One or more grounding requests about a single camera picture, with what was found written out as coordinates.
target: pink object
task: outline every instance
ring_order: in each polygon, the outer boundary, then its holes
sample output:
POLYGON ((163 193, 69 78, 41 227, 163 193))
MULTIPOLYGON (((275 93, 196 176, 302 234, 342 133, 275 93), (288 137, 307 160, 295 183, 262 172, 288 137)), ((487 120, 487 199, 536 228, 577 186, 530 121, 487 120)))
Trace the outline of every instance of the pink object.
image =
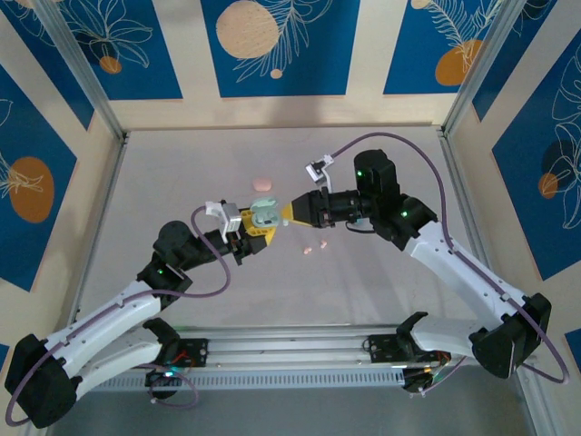
POLYGON ((259 193, 267 193, 272 189, 272 180, 267 177, 257 177, 252 181, 254 191, 259 193))

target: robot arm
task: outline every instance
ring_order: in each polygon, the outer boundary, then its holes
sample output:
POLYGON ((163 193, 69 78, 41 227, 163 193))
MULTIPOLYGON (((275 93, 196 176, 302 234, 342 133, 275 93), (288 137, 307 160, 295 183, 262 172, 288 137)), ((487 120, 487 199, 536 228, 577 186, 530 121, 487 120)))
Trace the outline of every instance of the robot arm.
MULTIPOLYGON (((221 229, 205 238, 220 255, 232 253, 237 264, 269 245, 276 231, 263 226, 256 232, 253 213, 235 204, 208 203, 206 213, 220 219, 221 229)), ((17 397, 37 428, 58 421, 101 382, 142 364, 166 365, 178 355, 180 336, 153 317, 190 287, 186 271, 216 256, 187 224, 177 221, 164 225, 153 249, 152 260, 136 280, 102 307, 45 340, 30 334, 15 346, 5 381, 11 394, 42 361, 17 397)))
MULTIPOLYGON (((315 180, 312 167, 326 168, 325 162, 322 159, 307 167, 316 183, 320 180, 315 180)), ((283 209, 282 218, 318 228, 369 218, 379 237, 427 266, 477 316, 474 321, 461 321, 438 319, 425 312, 413 314, 401 324, 398 338, 399 346, 409 350, 409 358, 432 350, 454 352, 474 357, 497 377, 508 378, 541 343, 514 303, 546 332, 549 301, 541 294, 529 298, 503 282, 456 241, 450 247, 436 214, 420 200, 400 192, 395 165, 384 152, 368 150, 358 154, 354 163, 357 190, 330 193, 322 187, 305 193, 283 209), (466 260, 502 293, 495 292, 466 260)))

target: small pink piece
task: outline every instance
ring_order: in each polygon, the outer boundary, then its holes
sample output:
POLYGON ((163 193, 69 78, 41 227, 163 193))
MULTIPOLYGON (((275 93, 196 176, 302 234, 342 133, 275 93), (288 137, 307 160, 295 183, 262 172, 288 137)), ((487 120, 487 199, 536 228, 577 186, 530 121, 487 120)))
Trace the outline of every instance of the small pink piece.
POLYGON ((267 193, 272 189, 272 180, 267 177, 257 177, 252 181, 252 187, 258 193, 267 193))

